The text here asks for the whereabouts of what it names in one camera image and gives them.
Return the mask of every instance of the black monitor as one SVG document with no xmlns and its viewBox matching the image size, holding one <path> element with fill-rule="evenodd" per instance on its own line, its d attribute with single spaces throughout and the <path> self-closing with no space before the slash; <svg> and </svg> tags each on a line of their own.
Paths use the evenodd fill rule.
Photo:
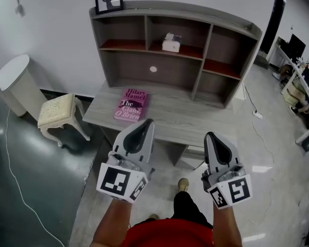
<svg viewBox="0 0 309 247">
<path fill-rule="evenodd" d="M 305 49 L 305 44 L 299 40 L 297 36 L 292 34 L 292 37 L 288 44 L 289 49 L 289 57 L 292 59 L 293 62 L 297 61 L 297 58 L 300 58 L 303 54 Z"/>
</svg>

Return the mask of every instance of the red shirt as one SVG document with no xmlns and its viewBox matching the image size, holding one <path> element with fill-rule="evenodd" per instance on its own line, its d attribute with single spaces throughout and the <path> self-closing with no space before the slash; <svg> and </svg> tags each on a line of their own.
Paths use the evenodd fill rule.
<svg viewBox="0 0 309 247">
<path fill-rule="evenodd" d="M 192 246 L 214 247 L 212 230 L 195 222 L 165 219 L 132 227 L 122 247 Z"/>
</svg>

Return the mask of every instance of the book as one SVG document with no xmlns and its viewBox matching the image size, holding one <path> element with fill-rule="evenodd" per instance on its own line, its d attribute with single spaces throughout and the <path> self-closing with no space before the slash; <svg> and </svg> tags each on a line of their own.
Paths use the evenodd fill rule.
<svg viewBox="0 0 309 247">
<path fill-rule="evenodd" d="M 147 93 L 135 89 L 125 89 L 113 118 L 137 122 L 145 110 Z"/>
</svg>

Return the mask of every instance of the black pants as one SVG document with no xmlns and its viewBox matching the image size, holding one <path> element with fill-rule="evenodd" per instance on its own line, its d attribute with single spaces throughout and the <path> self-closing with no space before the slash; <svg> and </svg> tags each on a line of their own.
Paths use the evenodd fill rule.
<svg viewBox="0 0 309 247">
<path fill-rule="evenodd" d="M 188 220 L 213 229 L 213 226 L 207 222 L 204 214 L 199 211 L 190 195 L 184 191 L 177 193 L 174 198 L 174 215 L 172 219 Z M 137 225 L 154 220 L 153 218 L 149 218 Z"/>
</svg>

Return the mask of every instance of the gray floor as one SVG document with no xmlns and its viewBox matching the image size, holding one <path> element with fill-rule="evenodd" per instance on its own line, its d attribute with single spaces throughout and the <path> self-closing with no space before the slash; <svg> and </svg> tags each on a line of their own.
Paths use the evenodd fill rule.
<svg viewBox="0 0 309 247">
<path fill-rule="evenodd" d="M 60 246 L 41 227 L 21 200 L 8 168 L 6 119 L 8 107 L 0 100 L 0 247 Z M 45 227 L 68 246 L 83 189 L 104 139 L 99 127 L 79 121 L 91 141 L 71 126 L 52 129 L 64 146 L 45 138 L 27 114 L 10 112 L 8 150 L 11 169 L 24 200 L 39 214 Z"/>
<path fill-rule="evenodd" d="M 301 235 L 309 228 L 309 153 L 305 154 L 295 139 L 304 131 L 304 125 L 288 110 L 279 83 L 269 70 L 254 65 L 245 84 L 264 119 L 253 118 L 249 99 L 234 100 L 236 141 L 253 187 L 253 199 L 234 208 L 243 244 L 245 247 L 300 246 Z M 252 120 L 273 158 L 256 134 Z M 102 147 L 101 160 L 109 150 L 107 144 Z M 192 198 L 208 221 L 213 222 L 212 200 L 200 181 L 205 166 L 196 171 L 175 168 L 156 147 L 151 164 L 156 172 L 133 206 L 131 225 L 152 213 L 161 218 L 170 217 L 176 184 L 181 177 L 189 178 Z M 110 204 L 108 197 L 95 190 L 97 173 L 98 168 L 93 169 L 88 179 L 70 246 L 89 246 Z"/>
</svg>

